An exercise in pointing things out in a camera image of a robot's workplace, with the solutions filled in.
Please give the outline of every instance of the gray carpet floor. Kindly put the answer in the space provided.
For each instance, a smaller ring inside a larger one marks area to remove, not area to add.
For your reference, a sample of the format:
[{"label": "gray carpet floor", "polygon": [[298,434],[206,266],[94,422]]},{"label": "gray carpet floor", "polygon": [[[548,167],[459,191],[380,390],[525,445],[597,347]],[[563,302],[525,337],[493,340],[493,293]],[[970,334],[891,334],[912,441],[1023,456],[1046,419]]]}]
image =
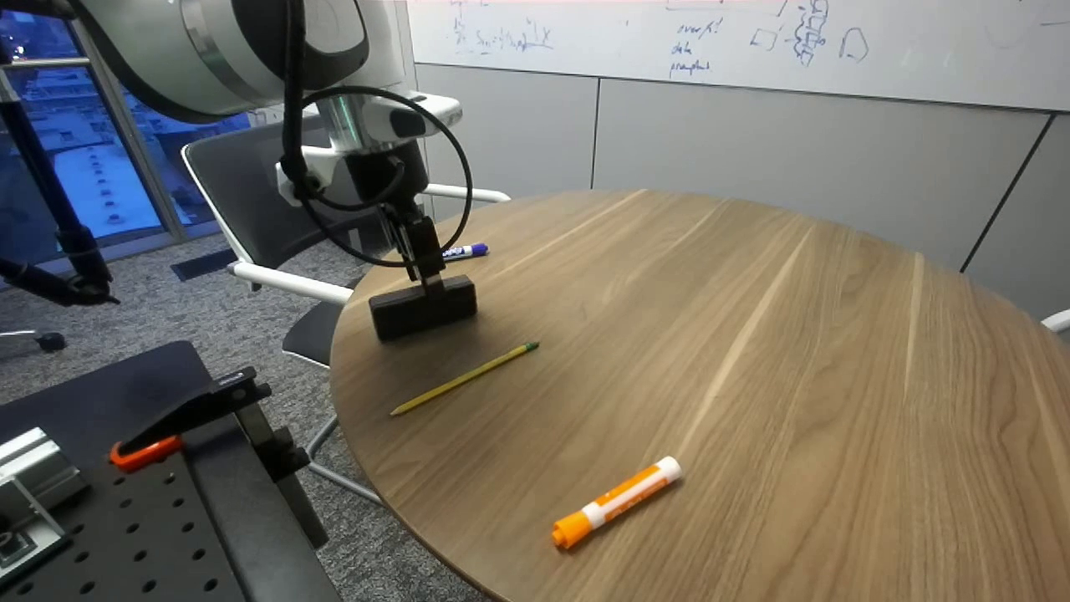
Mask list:
[{"label": "gray carpet floor", "polygon": [[[171,263],[211,250],[223,250],[223,242],[201,236],[115,262],[115,293],[119,297],[115,309],[58,309],[23,290],[0,290],[0,329],[36,323],[67,337],[67,351],[61,356],[39,356],[33,340],[0,340],[0,400],[61,383],[164,340],[192,340],[215,376],[245,365],[256,367],[261,380],[273,390],[264,400],[268,419],[287,424],[298,441],[307,441],[331,410],[327,376],[281,356],[281,337],[312,302],[287,290],[252,290],[229,272],[192,280],[171,275]],[[338,283],[357,272],[336,249],[314,249],[290,266]],[[338,434],[321,460],[360,477]],[[341,600],[480,600],[477,587],[415,542],[388,509],[312,474],[302,474],[302,482],[327,528],[331,542],[321,547],[321,563]]]}]

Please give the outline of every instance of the gray wall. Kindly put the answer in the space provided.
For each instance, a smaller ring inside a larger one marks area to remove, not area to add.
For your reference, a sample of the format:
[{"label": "gray wall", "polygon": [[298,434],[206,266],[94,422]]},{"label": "gray wall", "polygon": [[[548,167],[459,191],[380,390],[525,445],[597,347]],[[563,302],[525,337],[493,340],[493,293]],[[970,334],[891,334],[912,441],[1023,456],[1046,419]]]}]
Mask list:
[{"label": "gray wall", "polygon": [[[1037,319],[1070,304],[1062,116],[433,65],[419,84],[461,96],[480,188],[754,196],[917,249]],[[445,144],[429,164],[459,182]]]}]

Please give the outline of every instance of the whiteboard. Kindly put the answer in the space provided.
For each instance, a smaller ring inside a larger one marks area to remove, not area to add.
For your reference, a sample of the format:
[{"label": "whiteboard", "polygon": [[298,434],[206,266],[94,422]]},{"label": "whiteboard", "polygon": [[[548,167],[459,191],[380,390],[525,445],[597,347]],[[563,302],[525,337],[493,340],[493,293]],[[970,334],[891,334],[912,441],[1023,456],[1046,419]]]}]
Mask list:
[{"label": "whiteboard", "polygon": [[1070,110],[1070,0],[407,0],[415,61]]}]

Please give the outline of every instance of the pencil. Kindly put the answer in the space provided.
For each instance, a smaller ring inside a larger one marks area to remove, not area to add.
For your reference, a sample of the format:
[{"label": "pencil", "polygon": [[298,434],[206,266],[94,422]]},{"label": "pencil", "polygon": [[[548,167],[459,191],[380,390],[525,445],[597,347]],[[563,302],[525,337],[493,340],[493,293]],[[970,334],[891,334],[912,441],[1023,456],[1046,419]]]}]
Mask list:
[{"label": "pencil", "polygon": [[440,399],[440,396],[448,396],[448,390],[455,390],[455,389],[464,389],[468,380],[474,380],[474,377],[480,377],[480,376],[489,376],[489,372],[498,372],[503,365],[509,365],[509,362],[515,362],[515,359],[525,359],[525,356],[531,356],[536,347],[540,347],[540,340],[518,346],[518,347],[513,347],[513,351],[503,356],[503,359],[493,359],[493,362],[484,362],[484,365],[477,365],[477,367],[472,367],[472,372],[464,372],[464,376],[459,376],[459,377],[453,377],[453,380],[425,390],[425,396],[407,399],[405,404],[391,407],[391,416],[405,416],[405,410],[415,410],[415,407],[422,407],[422,404],[433,404],[436,399]]}]

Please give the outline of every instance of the round wooden table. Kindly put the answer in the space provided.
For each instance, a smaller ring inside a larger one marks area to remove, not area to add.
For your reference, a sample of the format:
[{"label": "round wooden table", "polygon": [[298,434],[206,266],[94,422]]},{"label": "round wooden table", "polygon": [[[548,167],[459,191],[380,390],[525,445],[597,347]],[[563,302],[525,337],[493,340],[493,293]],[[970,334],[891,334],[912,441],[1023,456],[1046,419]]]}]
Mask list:
[{"label": "round wooden table", "polygon": [[[498,600],[1070,600],[1070,356],[868,233],[761,204],[563,194],[477,211],[468,323],[336,331],[383,506]],[[542,347],[411,416],[515,346]],[[642,465],[681,485],[580,553],[548,528]]]}]

